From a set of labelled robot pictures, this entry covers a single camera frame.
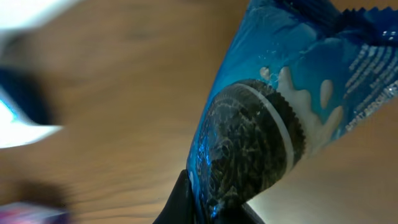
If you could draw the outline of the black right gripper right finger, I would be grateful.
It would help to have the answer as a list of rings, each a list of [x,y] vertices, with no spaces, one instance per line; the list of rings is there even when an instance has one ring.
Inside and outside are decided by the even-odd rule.
[[[220,213],[217,224],[264,224],[261,217],[246,203]]]

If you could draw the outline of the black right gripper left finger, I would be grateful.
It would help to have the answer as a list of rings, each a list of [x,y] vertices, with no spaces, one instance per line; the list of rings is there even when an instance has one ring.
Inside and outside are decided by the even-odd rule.
[[[153,224],[193,224],[194,202],[191,182],[186,169],[182,170],[167,199],[167,202]]]

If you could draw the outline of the blue Oreo cookie pack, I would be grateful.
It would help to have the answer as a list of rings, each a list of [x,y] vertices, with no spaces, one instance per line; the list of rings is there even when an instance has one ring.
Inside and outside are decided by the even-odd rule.
[[[397,96],[397,11],[252,0],[187,157],[195,223],[246,210]]]

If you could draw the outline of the red purple snack bag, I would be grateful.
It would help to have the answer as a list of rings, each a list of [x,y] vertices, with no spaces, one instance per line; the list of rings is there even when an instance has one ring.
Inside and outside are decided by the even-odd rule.
[[[14,202],[1,205],[1,224],[69,224],[70,214],[61,208]]]

